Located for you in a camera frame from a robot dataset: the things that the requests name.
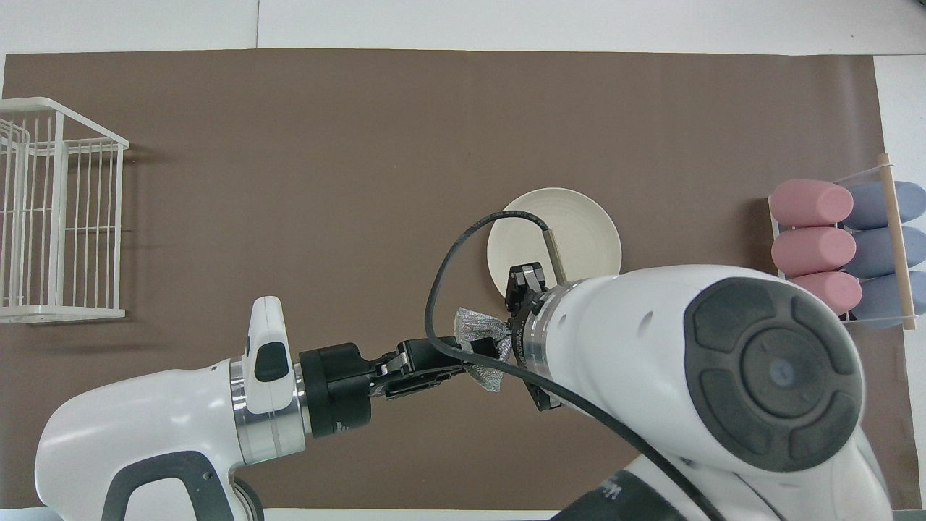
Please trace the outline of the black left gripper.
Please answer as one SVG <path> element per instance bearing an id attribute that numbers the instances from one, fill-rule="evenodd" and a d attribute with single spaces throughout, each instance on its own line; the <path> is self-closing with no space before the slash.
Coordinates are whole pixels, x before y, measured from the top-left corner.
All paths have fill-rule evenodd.
<path id="1" fill-rule="evenodd" d="M 400 379 L 384 386 L 387 399 L 403 398 L 465 373 L 465 363 L 434 347 L 429 339 L 400 343 Z M 386 353 L 365 360 L 354 343 L 343 343 L 300 353 L 305 390 L 305 411 L 310 435 L 318 439 L 361 428 L 371 419 L 370 393 L 373 380 L 383 375 L 383 366 L 396 357 Z"/>

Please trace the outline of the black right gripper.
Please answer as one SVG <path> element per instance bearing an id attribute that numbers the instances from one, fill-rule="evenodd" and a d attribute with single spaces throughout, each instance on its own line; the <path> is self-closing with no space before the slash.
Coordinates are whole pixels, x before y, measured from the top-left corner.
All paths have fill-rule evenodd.
<path id="1" fill-rule="evenodd" d="M 546 320 L 541 317 L 548 288 L 539 263 L 510 267 L 505 292 L 511 336 L 472 340 L 472 352 L 508 363 L 511 351 L 520 368 L 549 379 L 545 348 Z"/>

